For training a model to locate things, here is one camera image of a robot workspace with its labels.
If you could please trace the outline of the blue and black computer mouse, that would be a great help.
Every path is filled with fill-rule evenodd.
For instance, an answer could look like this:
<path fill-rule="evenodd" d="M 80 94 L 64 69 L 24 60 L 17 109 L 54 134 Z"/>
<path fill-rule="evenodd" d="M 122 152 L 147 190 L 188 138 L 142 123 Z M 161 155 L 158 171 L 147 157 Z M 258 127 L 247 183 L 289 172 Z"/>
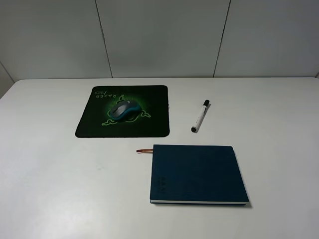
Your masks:
<path fill-rule="evenodd" d="M 110 118 L 114 121 L 126 120 L 130 115 L 142 110 L 140 104 L 135 100 L 121 101 L 114 105 L 109 112 Z"/>

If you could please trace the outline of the black green mouse pad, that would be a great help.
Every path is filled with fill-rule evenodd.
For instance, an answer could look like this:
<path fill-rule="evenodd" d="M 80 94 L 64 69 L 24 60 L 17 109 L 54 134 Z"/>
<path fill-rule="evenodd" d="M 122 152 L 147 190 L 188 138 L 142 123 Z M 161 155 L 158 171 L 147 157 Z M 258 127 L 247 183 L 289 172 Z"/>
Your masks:
<path fill-rule="evenodd" d="M 114 121 L 110 109 L 135 100 L 142 110 Z M 95 86 L 75 131 L 77 138 L 138 138 L 169 135 L 168 87 L 165 85 Z"/>

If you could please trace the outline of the dark blue notebook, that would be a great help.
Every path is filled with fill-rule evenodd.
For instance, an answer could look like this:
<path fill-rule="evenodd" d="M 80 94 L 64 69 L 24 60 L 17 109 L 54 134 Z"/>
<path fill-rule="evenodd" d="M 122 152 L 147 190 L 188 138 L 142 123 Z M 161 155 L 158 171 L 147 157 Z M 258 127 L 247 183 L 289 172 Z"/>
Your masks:
<path fill-rule="evenodd" d="M 231 146 L 164 145 L 151 153 L 152 204 L 246 205 L 245 185 Z"/>

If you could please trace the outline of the white marker pen black cap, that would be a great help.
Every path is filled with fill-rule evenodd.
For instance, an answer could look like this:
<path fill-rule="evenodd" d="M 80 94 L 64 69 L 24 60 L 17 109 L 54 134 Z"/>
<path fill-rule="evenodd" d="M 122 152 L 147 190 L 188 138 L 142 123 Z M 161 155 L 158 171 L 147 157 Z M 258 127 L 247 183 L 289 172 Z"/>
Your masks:
<path fill-rule="evenodd" d="M 195 124 L 191 127 L 192 132 L 194 132 L 194 133 L 198 132 L 200 125 L 201 125 L 201 123 L 204 119 L 204 116 L 206 114 L 206 111 L 208 109 L 209 103 L 210 103 L 210 100 L 204 101 L 204 103 L 200 109 L 199 115 L 197 117 L 197 120 L 196 120 Z"/>

